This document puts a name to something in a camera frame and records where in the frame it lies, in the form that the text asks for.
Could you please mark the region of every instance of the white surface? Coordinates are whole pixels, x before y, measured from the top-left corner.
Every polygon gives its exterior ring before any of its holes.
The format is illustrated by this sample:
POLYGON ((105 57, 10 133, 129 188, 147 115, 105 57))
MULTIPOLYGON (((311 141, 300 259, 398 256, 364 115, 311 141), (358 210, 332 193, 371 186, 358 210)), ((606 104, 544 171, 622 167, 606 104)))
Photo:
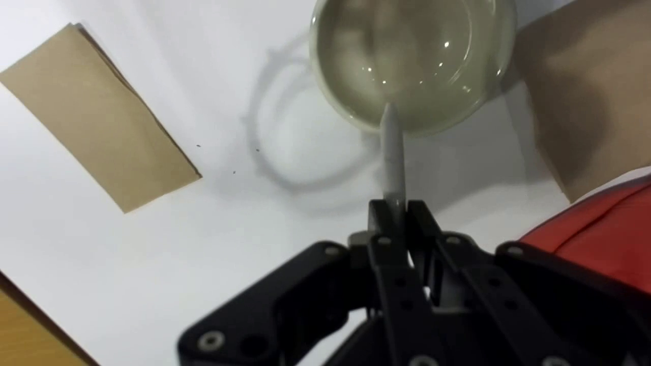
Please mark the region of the white surface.
MULTIPOLYGON (((520 24, 549 3, 528 0, 520 24)), ((307 243, 367 225, 379 141, 313 86, 309 15, 302 0, 2 1, 0 70, 82 21, 203 172, 124 215, 0 87, 0 269, 100 363, 178 363, 187 325, 307 243)), ((408 143, 410 197, 485 247, 565 206, 524 86, 504 95, 408 143)))

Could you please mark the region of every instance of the black mechanical arm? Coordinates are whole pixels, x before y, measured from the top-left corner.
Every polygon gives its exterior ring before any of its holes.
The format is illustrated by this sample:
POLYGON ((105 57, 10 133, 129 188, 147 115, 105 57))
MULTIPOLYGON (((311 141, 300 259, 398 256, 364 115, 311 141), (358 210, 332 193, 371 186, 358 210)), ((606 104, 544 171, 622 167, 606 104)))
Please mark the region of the black mechanical arm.
POLYGON ((183 366, 289 366, 367 309, 328 366, 651 366, 651 296, 520 242, 483 253, 424 202, 317 242, 179 339, 183 366))

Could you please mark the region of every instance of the red object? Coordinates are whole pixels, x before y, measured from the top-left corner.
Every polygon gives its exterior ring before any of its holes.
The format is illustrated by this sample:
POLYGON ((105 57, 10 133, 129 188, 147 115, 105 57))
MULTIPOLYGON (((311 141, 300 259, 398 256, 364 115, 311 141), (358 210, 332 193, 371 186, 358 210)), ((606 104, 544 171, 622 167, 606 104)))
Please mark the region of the red object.
POLYGON ((579 202, 524 242, 651 293, 651 176, 579 202))

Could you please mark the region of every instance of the cardboard piece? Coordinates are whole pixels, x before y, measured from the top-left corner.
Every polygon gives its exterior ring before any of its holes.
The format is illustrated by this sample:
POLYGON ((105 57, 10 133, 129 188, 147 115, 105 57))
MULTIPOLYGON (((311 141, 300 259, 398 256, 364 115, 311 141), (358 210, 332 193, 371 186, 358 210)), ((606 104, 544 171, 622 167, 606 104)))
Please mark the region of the cardboard piece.
POLYGON ((538 143, 569 199, 651 163, 649 19, 649 0, 575 0, 516 38, 538 143))
POLYGON ((121 71, 79 28, 66 27, 0 82, 131 211, 200 172, 121 71))

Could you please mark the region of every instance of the red fabric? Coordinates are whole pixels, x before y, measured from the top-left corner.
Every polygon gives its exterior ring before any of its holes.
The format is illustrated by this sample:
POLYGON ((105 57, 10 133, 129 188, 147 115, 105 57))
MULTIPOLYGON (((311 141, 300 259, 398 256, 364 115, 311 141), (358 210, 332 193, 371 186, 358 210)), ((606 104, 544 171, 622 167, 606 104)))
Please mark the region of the red fabric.
POLYGON ((651 293, 651 176, 588 197, 524 242, 651 293))

